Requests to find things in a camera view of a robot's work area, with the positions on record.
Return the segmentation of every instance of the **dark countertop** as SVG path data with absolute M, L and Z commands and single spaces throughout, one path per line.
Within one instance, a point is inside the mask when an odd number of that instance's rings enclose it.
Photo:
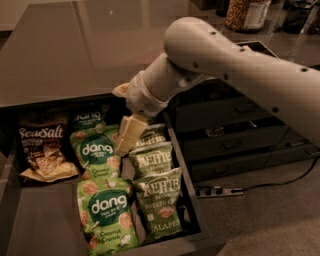
M 166 28 L 184 16 L 206 20 L 234 42 L 259 40 L 280 58 L 320 64 L 319 35 L 274 32 L 282 5 L 271 5 L 256 34 L 231 32 L 214 10 L 187 0 L 30 5 L 0 51 L 0 107 L 109 93 L 159 55 Z

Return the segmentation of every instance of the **black drawer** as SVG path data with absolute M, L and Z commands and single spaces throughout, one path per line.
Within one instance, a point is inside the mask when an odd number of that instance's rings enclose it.
M 288 129 L 285 125 L 272 126 L 213 138 L 184 141 L 183 156 L 185 161 L 189 162 L 270 147 L 278 144 Z
M 312 144 L 279 149 L 270 153 L 266 166 L 284 164 L 320 156 L 320 149 Z
M 194 182 L 220 176 L 263 168 L 270 157 L 269 153 L 251 154 L 227 160 L 201 163 L 191 166 L 191 178 Z
M 176 108 L 176 133 L 262 119 L 271 115 L 245 97 L 214 100 Z

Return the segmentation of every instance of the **glass jar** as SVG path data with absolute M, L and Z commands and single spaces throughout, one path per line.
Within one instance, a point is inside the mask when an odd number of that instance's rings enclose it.
M 230 0 L 225 26 L 235 32 L 258 32 L 264 24 L 271 0 Z

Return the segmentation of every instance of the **snack bag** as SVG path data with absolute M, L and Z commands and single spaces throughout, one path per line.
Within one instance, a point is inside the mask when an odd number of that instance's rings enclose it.
M 101 128 L 106 125 L 104 117 L 109 110 L 108 104 L 96 106 L 88 104 L 72 111 L 72 121 L 76 130 L 86 130 L 90 128 Z
M 165 124 L 149 125 L 132 150 L 164 141 L 166 141 Z
M 129 198 L 132 183 L 121 178 L 78 183 L 77 196 L 90 256 L 110 255 L 139 246 Z
M 169 171 L 172 168 L 172 143 L 166 141 L 138 148 L 129 153 L 129 159 L 136 179 Z
M 42 182 L 78 175 L 78 170 L 61 153 L 68 117 L 55 110 L 24 113 L 19 117 L 19 134 L 30 168 L 21 176 Z
M 154 239 L 182 231 L 176 210 L 181 174 L 181 168 L 175 168 L 133 182 L 139 207 Z
M 85 169 L 82 179 L 119 177 L 121 158 L 114 154 L 118 125 L 91 128 L 71 134 L 70 142 L 80 165 Z

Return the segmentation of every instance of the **green snack bag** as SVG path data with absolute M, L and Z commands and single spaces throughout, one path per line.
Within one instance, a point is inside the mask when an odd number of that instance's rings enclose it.
M 154 239 L 182 231 L 176 210 L 181 174 L 181 168 L 176 168 L 133 182 L 139 207 Z
M 80 165 L 85 168 L 83 179 L 119 177 L 121 158 L 114 154 L 118 125 L 76 131 L 70 142 Z
M 166 141 L 165 127 L 165 124 L 148 125 L 133 150 Z
M 72 119 L 76 130 L 101 128 L 105 126 L 103 118 L 109 110 L 108 104 L 101 106 L 88 104 L 72 111 Z
M 129 198 L 132 183 L 122 178 L 81 181 L 77 196 L 90 256 L 110 255 L 139 246 Z
M 172 168 L 172 143 L 166 141 L 136 149 L 129 153 L 129 159 L 136 179 L 169 171 Z

